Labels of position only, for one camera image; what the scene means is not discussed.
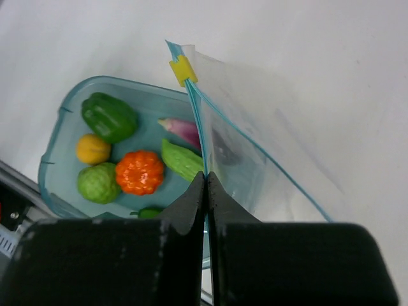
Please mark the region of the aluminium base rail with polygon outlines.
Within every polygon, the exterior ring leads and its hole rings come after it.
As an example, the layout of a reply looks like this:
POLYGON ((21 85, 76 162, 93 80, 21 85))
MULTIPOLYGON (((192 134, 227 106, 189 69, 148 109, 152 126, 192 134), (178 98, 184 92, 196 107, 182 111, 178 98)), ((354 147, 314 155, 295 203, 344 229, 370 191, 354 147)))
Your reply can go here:
POLYGON ((1 163, 1 271, 9 263, 23 233, 30 225, 48 217, 41 209, 36 185, 1 163))

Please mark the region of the teal plastic tray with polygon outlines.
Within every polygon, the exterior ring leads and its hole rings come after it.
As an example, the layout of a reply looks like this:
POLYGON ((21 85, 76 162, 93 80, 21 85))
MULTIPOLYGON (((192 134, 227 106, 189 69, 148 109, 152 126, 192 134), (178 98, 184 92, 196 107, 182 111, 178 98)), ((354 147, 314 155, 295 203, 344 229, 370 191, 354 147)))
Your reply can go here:
POLYGON ((161 141, 195 151, 194 146, 166 132, 160 118, 178 118, 194 121, 187 94, 153 85, 114 78, 95 76, 74 86, 64 98, 58 111, 46 152, 38 170, 38 186, 47 207, 61 218, 135 218, 145 207, 165 208, 189 187, 182 177, 166 169, 164 182, 154 194, 135 196, 122 193, 115 201, 100 205, 84 199, 77 190, 77 176, 86 164, 76 157, 80 137, 91 130, 81 116, 82 102, 95 92, 103 92, 121 99, 137 113, 138 129, 123 142, 113 145, 111 163, 118 163, 125 154, 137 150, 161 153, 161 141))

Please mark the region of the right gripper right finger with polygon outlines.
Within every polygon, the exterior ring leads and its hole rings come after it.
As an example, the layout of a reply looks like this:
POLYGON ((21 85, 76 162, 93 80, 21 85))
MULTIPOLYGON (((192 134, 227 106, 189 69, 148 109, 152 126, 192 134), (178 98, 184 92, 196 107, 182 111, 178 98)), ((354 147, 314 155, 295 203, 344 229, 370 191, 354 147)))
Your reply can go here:
POLYGON ((398 305, 379 247, 351 223, 261 222, 207 177, 215 305, 398 305))

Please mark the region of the green bell pepper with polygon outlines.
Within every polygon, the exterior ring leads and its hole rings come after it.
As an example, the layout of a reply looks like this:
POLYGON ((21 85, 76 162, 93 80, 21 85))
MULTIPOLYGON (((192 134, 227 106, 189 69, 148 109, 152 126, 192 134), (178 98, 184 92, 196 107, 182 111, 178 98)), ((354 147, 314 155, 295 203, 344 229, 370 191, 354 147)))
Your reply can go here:
POLYGON ((107 143, 119 143, 136 132, 137 113, 125 101, 95 92, 82 102, 82 118, 107 143))

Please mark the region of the yellow round fruit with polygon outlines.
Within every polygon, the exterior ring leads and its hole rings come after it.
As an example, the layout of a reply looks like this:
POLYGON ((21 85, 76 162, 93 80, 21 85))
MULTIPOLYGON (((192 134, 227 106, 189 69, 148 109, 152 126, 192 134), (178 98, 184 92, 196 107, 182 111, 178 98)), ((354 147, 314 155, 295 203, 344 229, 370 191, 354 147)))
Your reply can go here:
POLYGON ((83 135, 76 145, 76 157, 84 164, 97 165, 109 160, 112 146, 95 134, 83 135))

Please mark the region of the dark green chili pepper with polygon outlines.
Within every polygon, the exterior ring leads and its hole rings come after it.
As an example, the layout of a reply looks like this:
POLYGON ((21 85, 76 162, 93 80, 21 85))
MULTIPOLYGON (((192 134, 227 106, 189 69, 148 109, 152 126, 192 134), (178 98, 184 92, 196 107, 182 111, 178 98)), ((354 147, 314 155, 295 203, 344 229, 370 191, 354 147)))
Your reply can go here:
POLYGON ((153 219, 157 217, 162 211, 162 208, 146 207, 139 210, 138 212, 131 212, 129 215, 137 217, 139 219, 153 219))

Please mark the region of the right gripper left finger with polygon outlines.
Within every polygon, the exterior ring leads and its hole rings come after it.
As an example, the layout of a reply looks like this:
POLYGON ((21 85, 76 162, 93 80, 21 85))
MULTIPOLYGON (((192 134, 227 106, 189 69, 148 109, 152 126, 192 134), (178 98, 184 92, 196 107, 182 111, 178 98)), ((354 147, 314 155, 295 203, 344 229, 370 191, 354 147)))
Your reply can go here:
POLYGON ((153 219, 44 219, 23 234, 2 305, 199 305, 205 178, 153 219))

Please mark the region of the light green bitter gourd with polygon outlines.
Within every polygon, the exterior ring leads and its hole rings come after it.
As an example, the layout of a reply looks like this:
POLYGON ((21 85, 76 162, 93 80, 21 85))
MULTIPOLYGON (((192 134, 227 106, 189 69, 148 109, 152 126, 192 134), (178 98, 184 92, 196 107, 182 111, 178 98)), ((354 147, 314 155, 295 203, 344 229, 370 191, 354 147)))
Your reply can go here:
POLYGON ((171 143, 166 138, 161 141, 161 157, 172 172, 188 182, 192 182, 198 172, 204 172, 203 160, 199 155, 171 143))

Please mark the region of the clear zip top bag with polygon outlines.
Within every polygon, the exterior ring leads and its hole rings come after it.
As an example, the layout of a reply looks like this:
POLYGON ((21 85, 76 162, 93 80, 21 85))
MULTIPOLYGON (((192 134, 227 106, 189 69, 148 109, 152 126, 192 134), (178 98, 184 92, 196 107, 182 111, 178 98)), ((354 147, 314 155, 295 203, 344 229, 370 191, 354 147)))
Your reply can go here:
POLYGON ((186 88, 203 163, 224 190, 263 222, 341 222, 344 190, 301 134, 295 97, 283 79, 227 63, 193 45, 168 42, 186 88))

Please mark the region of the light green custard apple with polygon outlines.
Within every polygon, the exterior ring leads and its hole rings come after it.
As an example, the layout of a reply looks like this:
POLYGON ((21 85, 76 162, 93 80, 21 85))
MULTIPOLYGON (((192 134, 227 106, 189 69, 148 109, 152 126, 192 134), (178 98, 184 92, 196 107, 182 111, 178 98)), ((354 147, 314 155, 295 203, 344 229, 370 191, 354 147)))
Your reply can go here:
POLYGON ((77 189, 83 198, 97 204, 108 204, 120 195, 116 181, 116 164, 105 162, 81 170, 77 177, 77 189))

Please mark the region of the purple eggplant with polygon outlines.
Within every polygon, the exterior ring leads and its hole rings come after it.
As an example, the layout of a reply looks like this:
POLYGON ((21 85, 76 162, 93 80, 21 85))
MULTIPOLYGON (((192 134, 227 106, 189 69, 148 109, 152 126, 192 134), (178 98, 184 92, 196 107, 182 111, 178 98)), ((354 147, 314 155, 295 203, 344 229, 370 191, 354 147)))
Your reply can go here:
POLYGON ((194 122, 177 118, 160 118, 157 122, 168 132, 201 150, 198 128, 194 122))

